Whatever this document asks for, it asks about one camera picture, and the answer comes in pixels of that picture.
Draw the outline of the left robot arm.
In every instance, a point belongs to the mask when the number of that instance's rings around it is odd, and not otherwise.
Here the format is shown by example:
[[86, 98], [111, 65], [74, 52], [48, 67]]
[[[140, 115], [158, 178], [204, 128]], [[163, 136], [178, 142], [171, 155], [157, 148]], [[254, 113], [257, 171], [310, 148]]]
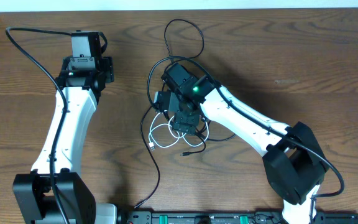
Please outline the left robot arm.
[[117, 207], [96, 203], [81, 179], [86, 132], [101, 92], [114, 81], [112, 58], [103, 56], [108, 41], [102, 32], [76, 31], [72, 54], [59, 76], [47, 76], [56, 88], [56, 103], [45, 144], [27, 174], [12, 184], [26, 223], [117, 223]]

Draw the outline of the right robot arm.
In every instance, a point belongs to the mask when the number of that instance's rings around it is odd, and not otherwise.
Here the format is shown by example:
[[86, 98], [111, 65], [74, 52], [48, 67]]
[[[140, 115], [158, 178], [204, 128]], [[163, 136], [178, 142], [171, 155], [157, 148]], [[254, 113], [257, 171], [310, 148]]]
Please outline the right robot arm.
[[239, 101], [208, 77], [196, 78], [176, 63], [162, 75], [168, 91], [156, 93], [160, 111], [175, 114], [173, 130], [195, 135], [200, 116], [217, 122], [254, 148], [262, 157], [267, 180], [284, 202], [287, 223], [309, 223], [316, 195], [329, 167], [312, 130], [298, 122], [289, 126], [270, 119]]

